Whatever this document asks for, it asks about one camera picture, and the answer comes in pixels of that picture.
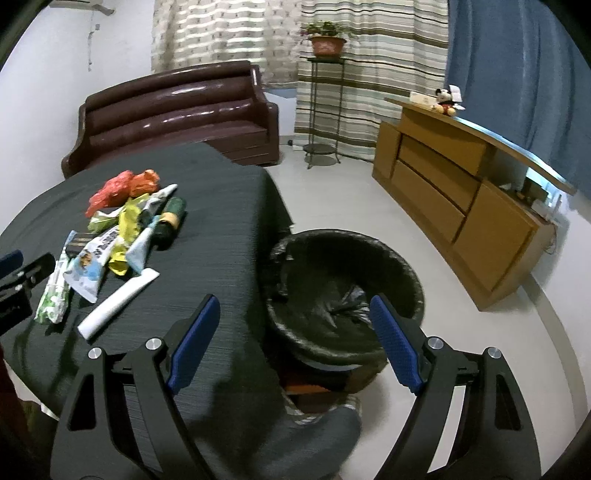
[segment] blue curtain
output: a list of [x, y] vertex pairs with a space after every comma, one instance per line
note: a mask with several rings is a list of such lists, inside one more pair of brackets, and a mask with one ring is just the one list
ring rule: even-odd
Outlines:
[[540, 0], [449, 0], [459, 116], [531, 151], [591, 198], [591, 69]]

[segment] dark green tablecloth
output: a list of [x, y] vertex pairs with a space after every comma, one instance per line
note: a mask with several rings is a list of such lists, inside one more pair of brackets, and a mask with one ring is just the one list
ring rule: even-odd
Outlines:
[[[187, 200], [187, 217], [173, 246], [150, 255], [147, 266], [160, 276], [92, 345], [107, 353], [134, 349], [189, 316], [205, 294], [216, 295], [222, 305], [220, 326], [192, 384], [175, 398], [211, 468], [220, 479], [313, 480], [336, 472], [359, 437], [358, 415], [339, 407], [314, 424], [295, 424], [258, 342], [265, 313], [256, 262], [267, 257], [291, 223], [264, 169], [232, 164], [205, 144], [119, 157], [33, 200], [0, 236], [0, 255], [18, 248], [25, 262], [46, 251], [57, 256], [70, 230], [86, 229], [88, 198], [107, 179], [122, 170], [139, 173], [146, 168], [160, 174], [163, 186], [178, 183], [177, 195]], [[99, 302], [121, 284], [109, 273]], [[33, 292], [34, 307], [44, 285]], [[75, 294], [60, 326], [24, 321], [1, 339], [10, 366], [57, 414], [90, 348], [76, 325], [93, 308]], [[128, 391], [128, 408], [138, 446], [146, 463], [157, 468], [134, 393]]]

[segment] striped curtain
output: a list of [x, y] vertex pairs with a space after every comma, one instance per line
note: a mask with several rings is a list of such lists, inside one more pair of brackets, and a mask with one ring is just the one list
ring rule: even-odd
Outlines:
[[300, 0], [156, 0], [152, 70], [250, 60], [266, 85], [295, 87], [300, 15]]
[[[379, 123], [400, 119], [386, 96], [433, 95], [443, 86], [447, 60], [447, 0], [302, 0], [302, 23], [332, 21], [353, 29], [343, 50], [345, 86], [339, 154], [371, 161]], [[308, 143], [311, 63], [309, 42], [299, 62], [295, 145]], [[319, 64], [314, 142], [334, 145], [340, 65]]]

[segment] black trash bag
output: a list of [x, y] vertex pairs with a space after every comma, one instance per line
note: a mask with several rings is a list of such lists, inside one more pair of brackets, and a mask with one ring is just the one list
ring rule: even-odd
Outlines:
[[386, 365], [369, 320], [369, 301], [378, 293], [400, 315], [423, 319], [423, 289], [414, 270], [375, 238], [305, 231], [276, 244], [270, 260], [263, 287], [272, 327], [309, 366], [343, 371], [374, 365], [377, 374]]

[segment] terracotta pot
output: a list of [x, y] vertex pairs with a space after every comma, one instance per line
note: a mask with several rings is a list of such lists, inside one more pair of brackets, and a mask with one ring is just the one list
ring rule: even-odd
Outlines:
[[339, 37], [312, 37], [312, 49], [317, 57], [338, 57], [346, 40]]

